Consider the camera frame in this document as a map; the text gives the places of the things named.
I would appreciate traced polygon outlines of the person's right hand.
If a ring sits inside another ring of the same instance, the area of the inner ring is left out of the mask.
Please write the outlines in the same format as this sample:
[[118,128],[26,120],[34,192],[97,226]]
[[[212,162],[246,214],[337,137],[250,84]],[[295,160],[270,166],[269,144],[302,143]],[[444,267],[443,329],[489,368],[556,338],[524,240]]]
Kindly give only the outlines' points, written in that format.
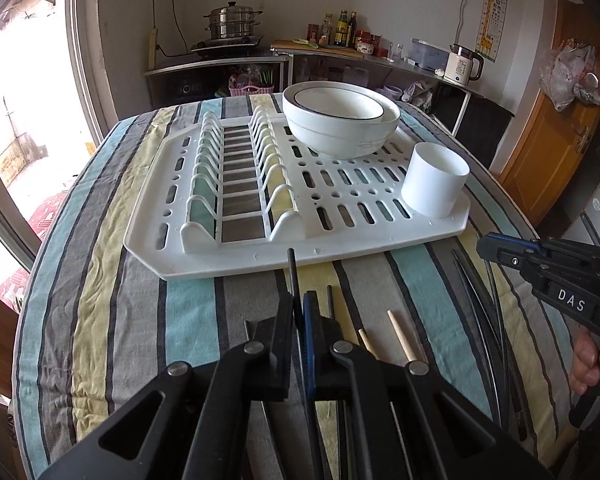
[[600,349],[591,333],[580,327],[574,338],[569,385],[574,393],[583,396],[600,382]]

